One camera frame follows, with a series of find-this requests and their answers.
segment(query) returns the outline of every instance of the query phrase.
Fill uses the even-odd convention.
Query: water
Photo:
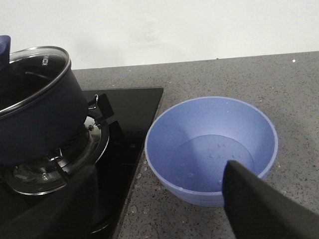
[[[185,214],[180,215],[180,220],[182,224],[188,224],[189,218]]]
[[[150,210],[151,210],[151,208],[150,208],[148,205],[144,206],[144,207],[143,207],[143,214],[149,213]]]
[[[156,228],[151,224],[144,224],[138,230],[138,237],[140,239],[158,239],[159,234]]]
[[[171,158],[169,181],[193,191],[221,191],[228,160],[237,160],[254,171],[254,161],[239,142],[220,135],[203,135],[181,145]]]
[[[161,186],[160,185],[155,185],[154,189],[155,189],[155,191],[160,191],[161,190]]]
[[[138,208],[135,205],[130,206],[129,213],[135,215],[138,212]]]

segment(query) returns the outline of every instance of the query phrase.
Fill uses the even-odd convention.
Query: white wall
[[[319,0],[1,0],[0,34],[73,69],[316,51]]]

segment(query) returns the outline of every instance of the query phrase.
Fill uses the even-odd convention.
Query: water in bowl
[[[234,139],[202,135],[182,144],[173,154],[169,181],[197,192],[221,191],[223,171],[228,160],[237,160],[254,172],[248,150]]]

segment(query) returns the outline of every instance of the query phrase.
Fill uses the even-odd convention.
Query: lid rim
[[[21,59],[21,58],[14,59],[14,56],[16,54],[19,54],[19,53],[22,53],[25,51],[32,51],[32,50],[43,49],[43,48],[56,49],[56,50],[63,52],[66,56],[65,66],[63,67],[61,72],[55,78],[52,78],[52,81],[49,84],[47,84],[45,87],[41,88],[40,90],[38,90],[34,94],[28,96],[27,98],[23,99],[22,101],[19,101],[19,102],[15,103],[9,107],[6,107],[6,108],[0,110],[0,117],[7,115],[15,110],[18,110],[18,109],[26,106],[27,104],[29,104],[30,102],[32,102],[33,100],[38,98],[39,96],[41,96],[44,93],[46,93],[47,91],[49,91],[54,85],[56,85],[61,80],[61,78],[65,75],[65,73],[71,68],[71,60],[70,60],[69,54],[67,53],[66,50],[64,50],[61,47],[57,47],[57,46],[38,46],[38,47],[31,47],[31,48],[27,48],[24,50],[16,51],[16,52],[10,54],[10,64]]]

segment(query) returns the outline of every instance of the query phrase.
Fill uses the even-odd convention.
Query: gas stove
[[[89,238],[112,236],[163,88],[83,92],[91,107],[68,143],[38,161],[2,170],[0,225],[63,188],[79,168],[95,164],[98,204]]]

